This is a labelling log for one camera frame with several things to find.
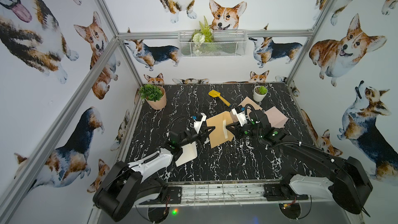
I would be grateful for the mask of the brown kraft envelope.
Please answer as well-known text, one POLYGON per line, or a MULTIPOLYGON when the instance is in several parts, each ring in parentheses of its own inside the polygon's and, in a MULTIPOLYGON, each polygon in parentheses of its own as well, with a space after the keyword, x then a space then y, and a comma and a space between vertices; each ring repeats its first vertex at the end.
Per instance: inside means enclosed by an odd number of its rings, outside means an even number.
POLYGON ((216 128, 213 130, 213 132, 209 135, 209 140, 210 140, 210 147, 215 148, 227 141, 232 141, 234 138, 234 135, 228 131, 228 140, 226 141, 224 138, 224 133, 222 130, 222 123, 223 120, 227 121, 227 125, 233 123, 233 119, 231 117, 231 114, 227 111, 220 113, 218 115, 215 115, 211 118, 208 118, 206 120, 206 124, 208 127, 210 126, 215 126, 216 128))

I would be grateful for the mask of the cream letter paper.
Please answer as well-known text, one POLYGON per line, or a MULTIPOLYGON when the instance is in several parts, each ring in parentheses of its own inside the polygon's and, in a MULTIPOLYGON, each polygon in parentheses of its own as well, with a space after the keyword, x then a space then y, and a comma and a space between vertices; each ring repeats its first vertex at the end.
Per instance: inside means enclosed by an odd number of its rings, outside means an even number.
POLYGON ((223 123, 222 123, 222 130, 223 130, 223 133, 224 133, 224 138, 227 141, 229 137, 228 137, 228 131, 226 129, 226 126, 227 126, 227 121, 224 119, 223 123))
POLYGON ((255 110, 263 110, 263 108, 260 105, 258 105, 255 101, 253 101, 249 97, 245 97, 244 100, 240 104, 238 104, 238 108, 241 109, 242 107, 245 107, 247 104, 252 105, 255 110))

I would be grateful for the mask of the white envelope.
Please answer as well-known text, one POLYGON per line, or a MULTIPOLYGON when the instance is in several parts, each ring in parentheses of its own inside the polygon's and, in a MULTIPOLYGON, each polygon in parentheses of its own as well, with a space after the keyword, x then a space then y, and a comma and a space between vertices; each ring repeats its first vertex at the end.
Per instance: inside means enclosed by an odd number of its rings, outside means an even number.
POLYGON ((176 166, 180 167, 183 164, 196 159, 198 156, 197 143, 193 142, 182 146, 182 155, 175 161, 176 166))

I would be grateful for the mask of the pink envelope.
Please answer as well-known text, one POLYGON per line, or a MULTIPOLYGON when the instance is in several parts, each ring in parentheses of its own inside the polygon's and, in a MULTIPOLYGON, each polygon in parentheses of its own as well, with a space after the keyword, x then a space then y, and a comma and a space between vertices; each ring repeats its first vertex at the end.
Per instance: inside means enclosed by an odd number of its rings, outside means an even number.
POLYGON ((284 128, 286 122, 289 119, 280 110, 278 110, 275 106, 272 107, 271 109, 265 111, 265 114, 268 117, 269 123, 274 128, 284 128))

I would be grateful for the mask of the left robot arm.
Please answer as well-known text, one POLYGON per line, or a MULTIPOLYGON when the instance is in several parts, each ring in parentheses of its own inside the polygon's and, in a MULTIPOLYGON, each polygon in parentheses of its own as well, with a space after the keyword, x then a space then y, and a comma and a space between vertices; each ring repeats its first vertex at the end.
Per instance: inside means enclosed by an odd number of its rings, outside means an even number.
POLYGON ((146 202, 168 204, 171 199, 168 184, 150 176, 176 162, 185 145, 205 142, 215 128, 201 127, 199 131, 181 133, 172 131, 169 139, 154 153, 130 163, 117 162, 96 191, 94 205, 113 221, 119 222, 136 205, 146 202))

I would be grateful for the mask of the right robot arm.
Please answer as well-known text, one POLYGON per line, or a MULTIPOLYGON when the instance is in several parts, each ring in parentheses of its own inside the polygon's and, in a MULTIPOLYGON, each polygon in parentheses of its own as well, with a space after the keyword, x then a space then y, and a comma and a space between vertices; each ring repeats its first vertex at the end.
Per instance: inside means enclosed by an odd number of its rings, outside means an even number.
POLYGON ((280 152, 307 163, 318 173, 315 177, 289 173, 275 186, 265 186, 268 200, 299 200, 313 196, 333 200, 352 214, 365 213, 367 199, 373 191, 361 162, 330 155, 298 141, 285 130, 271 126, 267 115, 252 105, 232 109, 237 119, 225 129, 237 138, 253 138, 266 150, 280 152))

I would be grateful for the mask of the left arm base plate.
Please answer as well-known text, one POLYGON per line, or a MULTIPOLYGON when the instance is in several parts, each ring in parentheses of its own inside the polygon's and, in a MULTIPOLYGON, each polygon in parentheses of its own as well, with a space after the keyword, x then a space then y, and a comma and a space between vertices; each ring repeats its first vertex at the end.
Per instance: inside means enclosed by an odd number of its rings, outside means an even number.
POLYGON ((158 198, 155 200, 156 204, 180 204, 182 198, 181 187, 167 187, 160 191, 158 198))

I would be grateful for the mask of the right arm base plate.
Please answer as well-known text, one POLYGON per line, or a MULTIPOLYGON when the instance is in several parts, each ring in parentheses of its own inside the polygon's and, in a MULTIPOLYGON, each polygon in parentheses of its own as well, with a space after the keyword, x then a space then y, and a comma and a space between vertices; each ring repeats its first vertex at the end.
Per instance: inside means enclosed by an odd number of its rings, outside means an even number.
POLYGON ((295 193, 288 185, 284 184, 264 184, 263 197, 267 201, 293 201, 308 200, 308 195, 299 195, 295 193))

